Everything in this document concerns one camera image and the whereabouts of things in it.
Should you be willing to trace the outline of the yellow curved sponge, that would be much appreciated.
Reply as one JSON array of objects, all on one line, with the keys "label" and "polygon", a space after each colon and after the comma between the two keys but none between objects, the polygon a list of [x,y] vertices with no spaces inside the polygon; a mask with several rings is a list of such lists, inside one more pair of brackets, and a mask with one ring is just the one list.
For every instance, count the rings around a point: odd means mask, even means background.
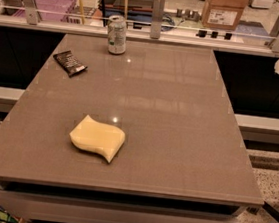
[{"label": "yellow curved sponge", "polygon": [[125,142],[126,134],[118,127],[97,122],[87,115],[69,134],[78,149],[102,155],[111,162]]}]

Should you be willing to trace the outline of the green white 7up can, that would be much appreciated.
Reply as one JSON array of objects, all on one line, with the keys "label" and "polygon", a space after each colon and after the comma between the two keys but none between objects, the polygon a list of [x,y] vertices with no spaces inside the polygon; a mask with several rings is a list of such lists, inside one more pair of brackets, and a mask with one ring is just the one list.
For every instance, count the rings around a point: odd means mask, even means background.
[{"label": "green white 7up can", "polygon": [[126,21],[119,15],[112,15],[108,21],[108,52],[120,55],[126,49]]}]

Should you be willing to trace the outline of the cardboard box with label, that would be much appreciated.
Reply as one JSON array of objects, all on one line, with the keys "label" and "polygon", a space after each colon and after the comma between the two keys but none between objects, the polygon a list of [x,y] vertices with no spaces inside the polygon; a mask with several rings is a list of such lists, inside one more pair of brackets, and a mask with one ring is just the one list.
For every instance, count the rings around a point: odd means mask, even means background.
[{"label": "cardboard box with label", "polygon": [[234,30],[249,0],[205,0],[202,24],[207,28]]}]

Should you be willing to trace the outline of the white table drawer front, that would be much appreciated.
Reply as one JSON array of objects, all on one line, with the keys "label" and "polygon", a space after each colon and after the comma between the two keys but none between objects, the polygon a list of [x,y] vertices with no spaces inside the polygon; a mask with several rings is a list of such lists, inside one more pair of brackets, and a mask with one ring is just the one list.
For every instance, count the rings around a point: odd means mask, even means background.
[{"label": "white table drawer front", "polygon": [[239,223],[231,216],[99,203],[82,199],[0,190],[0,204],[11,215],[57,223]]}]

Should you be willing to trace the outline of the black snack packet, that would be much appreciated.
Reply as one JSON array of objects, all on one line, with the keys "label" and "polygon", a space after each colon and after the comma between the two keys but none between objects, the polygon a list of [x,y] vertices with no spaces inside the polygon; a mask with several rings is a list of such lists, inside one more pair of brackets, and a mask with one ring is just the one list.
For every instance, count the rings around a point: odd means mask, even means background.
[{"label": "black snack packet", "polygon": [[58,64],[66,71],[69,77],[81,73],[87,69],[87,67],[74,57],[71,50],[61,52],[53,55]]}]

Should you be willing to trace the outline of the purple plastic crate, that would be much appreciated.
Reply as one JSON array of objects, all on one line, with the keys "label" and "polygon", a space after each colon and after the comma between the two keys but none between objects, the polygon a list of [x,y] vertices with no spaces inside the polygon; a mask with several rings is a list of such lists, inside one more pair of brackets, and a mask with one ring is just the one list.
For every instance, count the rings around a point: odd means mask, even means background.
[{"label": "purple plastic crate", "polygon": [[33,0],[43,21],[66,22],[77,0]]}]

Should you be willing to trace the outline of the middle metal railing bracket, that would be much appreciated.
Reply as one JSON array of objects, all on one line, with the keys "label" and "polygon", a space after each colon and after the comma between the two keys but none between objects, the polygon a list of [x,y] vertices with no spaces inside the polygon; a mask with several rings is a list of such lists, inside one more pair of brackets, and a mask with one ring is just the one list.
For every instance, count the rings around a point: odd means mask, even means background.
[{"label": "middle metal railing bracket", "polygon": [[150,37],[152,39],[158,39],[161,33],[162,16],[164,13],[165,0],[153,0],[154,5],[152,6],[152,24]]}]

